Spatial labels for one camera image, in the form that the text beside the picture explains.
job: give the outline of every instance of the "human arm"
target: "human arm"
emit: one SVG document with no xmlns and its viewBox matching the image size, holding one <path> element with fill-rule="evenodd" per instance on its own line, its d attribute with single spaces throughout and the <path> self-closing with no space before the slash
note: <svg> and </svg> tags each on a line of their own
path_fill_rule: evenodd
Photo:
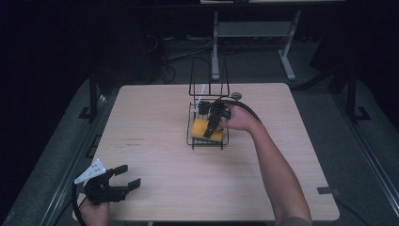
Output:
<svg viewBox="0 0 399 226">
<path fill-rule="evenodd" d="M 247 131 L 255 144 L 264 188 L 271 201 L 276 224 L 290 217 L 311 223 L 311 212 L 292 168 L 279 151 L 266 128 L 244 108 L 229 105 L 231 119 L 220 128 Z"/>
<path fill-rule="evenodd" d="M 94 205 L 88 199 L 84 199 L 79 207 L 83 221 L 87 226 L 106 226 L 109 223 L 109 202 L 101 202 Z"/>
</svg>

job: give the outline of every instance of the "yellow object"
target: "yellow object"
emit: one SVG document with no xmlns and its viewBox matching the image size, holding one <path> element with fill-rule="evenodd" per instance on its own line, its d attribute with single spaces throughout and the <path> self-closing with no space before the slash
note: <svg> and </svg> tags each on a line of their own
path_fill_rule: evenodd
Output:
<svg viewBox="0 0 399 226">
<path fill-rule="evenodd" d="M 210 138 L 203 136 L 208 127 L 208 122 L 209 121 L 203 119 L 194 119 L 193 128 L 191 129 L 191 137 L 221 142 L 223 138 L 222 130 L 214 131 Z"/>
</svg>

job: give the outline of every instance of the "forearm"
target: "forearm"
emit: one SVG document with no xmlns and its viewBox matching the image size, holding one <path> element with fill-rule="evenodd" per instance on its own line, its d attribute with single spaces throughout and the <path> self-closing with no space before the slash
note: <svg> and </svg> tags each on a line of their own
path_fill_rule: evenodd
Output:
<svg viewBox="0 0 399 226">
<path fill-rule="evenodd" d="M 309 206 L 300 184 L 266 128 L 257 122 L 250 127 L 249 133 L 255 144 L 264 187 L 276 222 L 288 217 L 300 217 L 311 222 Z"/>
</svg>

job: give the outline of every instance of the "black wire rack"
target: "black wire rack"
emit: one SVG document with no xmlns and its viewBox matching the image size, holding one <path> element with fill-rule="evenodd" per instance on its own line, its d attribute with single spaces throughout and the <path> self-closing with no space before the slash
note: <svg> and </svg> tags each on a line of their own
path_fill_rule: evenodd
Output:
<svg viewBox="0 0 399 226">
<path fill-rule="evenodd" d="M 190 102 L 188 107 L 188 124 L 186 136 L 187 144 L 191 145 L 193 150 L 198 146 L 219 146 L 220 149 L 223 149 L 223 146 L 229 143 L 229 129 L 223 130 L 223 137 L 221 141 L 191 137 L 190 132 L 195 119 L 207 120 L 209 118 L 209 114 L 201 115 L 198 113 L 198 105 L 201 101 L 214 102 L 217 99 L 230 96 L 226 60 L 224 62 L 224 72 L 219 75 L 219 79 L 217 81 L 215 81 L 211 75 L 210 65 L 208 65 L 208 73 L 205 74 L 207 77 L 202 77 L 199 79 L 198 74 L 196 73 L 195 65 L 196 60 L 193 59 L 191 63 L 190 86 L 188 91 L 188 94 L 193 97 L 193 101 Z"/>
</svg>

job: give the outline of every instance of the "table surface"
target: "table surface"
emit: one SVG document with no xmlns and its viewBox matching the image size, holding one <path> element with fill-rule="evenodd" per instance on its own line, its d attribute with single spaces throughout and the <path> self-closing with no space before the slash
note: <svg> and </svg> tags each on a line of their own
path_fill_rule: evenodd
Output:
<svg viewBox="0 0 399 226">
<path fill-rule="evenodd" d="M 335 220 L 339 211 L 285 84 L 230 84 L 241 92 L 292 166 L 313 220 Z M 112 109 L 95 154 L 107 169 L 128 165 L 112 186 L 141 178 L 126 201 L 112 202 L 114 220 L 273 220 L 250 135 L 229 132 L 220 147 L 187 145 L 188 85 L 126 86 Z"/>
</svg>

